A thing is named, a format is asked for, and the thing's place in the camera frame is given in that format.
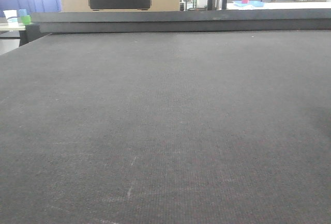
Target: blue tray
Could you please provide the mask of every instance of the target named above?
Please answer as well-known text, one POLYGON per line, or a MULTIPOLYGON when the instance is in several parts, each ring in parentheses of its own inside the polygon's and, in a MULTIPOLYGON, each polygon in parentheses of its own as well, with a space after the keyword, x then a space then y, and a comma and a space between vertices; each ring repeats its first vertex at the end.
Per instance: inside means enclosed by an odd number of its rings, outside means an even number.
POLYGON ((248 3, 242 3, 242 1, 234 1, 233 3, 238 7, 246 7, 248 5, 252 5, 257 8, 264 7, 264 2, 259 2, 259 1, 249 1, 248 3))

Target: metal frame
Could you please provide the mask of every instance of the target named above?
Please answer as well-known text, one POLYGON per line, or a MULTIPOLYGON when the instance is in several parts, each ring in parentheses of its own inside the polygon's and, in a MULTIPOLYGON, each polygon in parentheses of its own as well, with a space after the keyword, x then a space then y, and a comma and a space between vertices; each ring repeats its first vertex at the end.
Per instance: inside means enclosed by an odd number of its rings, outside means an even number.
POLYGON ((42 33, 331 29, 329 9, 34 13, 32 18, 42 33))

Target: blue plastic crate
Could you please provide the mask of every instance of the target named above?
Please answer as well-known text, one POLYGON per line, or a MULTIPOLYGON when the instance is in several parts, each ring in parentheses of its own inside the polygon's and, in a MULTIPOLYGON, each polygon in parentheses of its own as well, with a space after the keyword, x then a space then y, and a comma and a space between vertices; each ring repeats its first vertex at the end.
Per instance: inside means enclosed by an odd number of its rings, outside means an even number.
POLYGON ((60 0, 0 0, 0 17, 4 17, 4 10, 26 9, 28 14, 33 12, 60 12, 60 0))

